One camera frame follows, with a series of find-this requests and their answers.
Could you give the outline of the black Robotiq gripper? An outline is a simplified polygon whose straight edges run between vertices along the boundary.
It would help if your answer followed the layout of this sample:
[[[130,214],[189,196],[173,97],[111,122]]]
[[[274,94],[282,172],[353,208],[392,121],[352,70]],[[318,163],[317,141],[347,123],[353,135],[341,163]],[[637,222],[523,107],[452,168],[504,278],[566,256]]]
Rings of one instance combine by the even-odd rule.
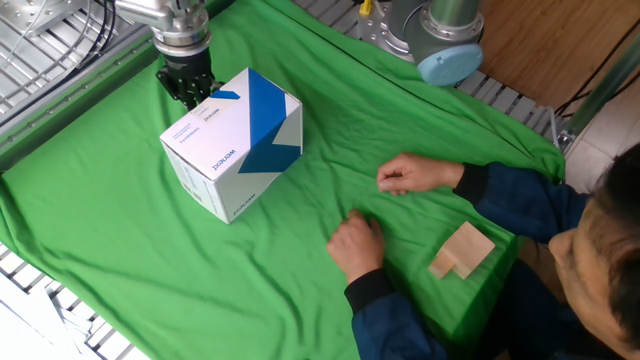
[[[156,77],[167,93],[187,110],[194,108],[194,97],[201,103],[223,85],[215,80],[208,50],[186,57],[165,55],[164,60],[165,68],[161,68]]]

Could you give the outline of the person's left hand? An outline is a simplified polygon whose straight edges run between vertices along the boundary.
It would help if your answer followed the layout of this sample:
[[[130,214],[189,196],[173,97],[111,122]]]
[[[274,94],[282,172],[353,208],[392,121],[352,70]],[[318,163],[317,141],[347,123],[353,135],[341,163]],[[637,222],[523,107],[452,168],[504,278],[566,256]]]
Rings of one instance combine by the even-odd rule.
[[[383,267],[385,240],[381,227],[375,218],[367,220],[355,209],[332,234],[326,249],[348,285]]]

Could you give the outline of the person's right hand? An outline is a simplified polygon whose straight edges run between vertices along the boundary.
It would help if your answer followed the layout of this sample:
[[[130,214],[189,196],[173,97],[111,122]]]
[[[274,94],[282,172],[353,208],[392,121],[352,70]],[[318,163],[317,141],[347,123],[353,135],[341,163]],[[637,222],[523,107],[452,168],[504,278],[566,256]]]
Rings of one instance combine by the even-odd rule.
[[[380,192],[406,195],[440,187],[454,189],[463,174],[463,164],[401,153],[378,168],[376,184]]]

